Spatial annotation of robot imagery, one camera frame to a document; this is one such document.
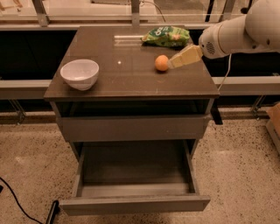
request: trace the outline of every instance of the brown tabletop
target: brown tabletop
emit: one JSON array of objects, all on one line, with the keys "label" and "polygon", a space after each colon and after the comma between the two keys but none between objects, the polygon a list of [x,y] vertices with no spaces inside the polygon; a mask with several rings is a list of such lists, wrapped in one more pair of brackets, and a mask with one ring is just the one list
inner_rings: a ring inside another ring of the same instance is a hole
[{"label": "brown tabletop", "polygon": [[[45,92],[48,101],[217,98],[219,92],[203,61],[160,73],[154,61],[176,50],[143,45],[139,36],[154,27],[81,27]],[[100,67],[97,82],[87,91],[69,87],[60,77],[67,62],[91,59]]]}]

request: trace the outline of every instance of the terrazzo floor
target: terrazzo floor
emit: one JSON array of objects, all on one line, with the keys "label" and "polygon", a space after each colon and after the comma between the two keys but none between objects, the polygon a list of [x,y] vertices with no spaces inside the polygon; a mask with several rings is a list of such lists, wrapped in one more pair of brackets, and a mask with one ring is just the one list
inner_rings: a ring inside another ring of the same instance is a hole
[{"label": "terrazzo floor", "polygon": [[[71,197],[78,163],[53,119],[0,119],[0,176],[24,210],[45,223],[54,200]],[[57,224],[225,224],[280,223],[280,159],[265,124],[268,120],[210,121],[192,159],[200,194],[211,201],[199,213],[140,213],[70,217],[63,210]],[[0,181],[1,224],[32,224]]]}]

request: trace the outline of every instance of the orange ball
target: orange ball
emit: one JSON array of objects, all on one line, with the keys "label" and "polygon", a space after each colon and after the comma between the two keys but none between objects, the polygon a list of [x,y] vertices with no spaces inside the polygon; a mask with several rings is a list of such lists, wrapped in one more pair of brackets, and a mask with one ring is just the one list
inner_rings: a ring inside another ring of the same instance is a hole
[{"label": "orange ball", "polygon": [[165,55],[159,55],[155,61],[155,67],[158,71],[165,72],[168,69],[168,58]]}]

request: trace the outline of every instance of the closed drawer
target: closed drawer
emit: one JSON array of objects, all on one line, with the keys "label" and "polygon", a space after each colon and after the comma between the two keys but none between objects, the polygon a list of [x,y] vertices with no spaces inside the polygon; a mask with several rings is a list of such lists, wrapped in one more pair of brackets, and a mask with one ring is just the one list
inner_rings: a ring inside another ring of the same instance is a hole
[{"label": "closed drawer", "polygon": [[69,142],[202,138],[210,115],[65,117],[58,120]]},{"label": "closed drawer", "polygon": [[68,215],[203,211],[185,140],[84,143]]}]

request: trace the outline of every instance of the green chip bag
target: green chip bag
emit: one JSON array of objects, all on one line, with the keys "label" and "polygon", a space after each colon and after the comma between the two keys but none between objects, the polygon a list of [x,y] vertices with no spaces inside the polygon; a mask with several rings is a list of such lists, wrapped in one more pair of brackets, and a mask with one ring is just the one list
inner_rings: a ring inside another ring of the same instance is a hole
[{"label": "green chip bag", "polygon": [[186,46],[189,38],[189,31],[185,29],[174,26],[162,26],[151,30],[141,40],[144,43],[156,46],[178,47]]}]

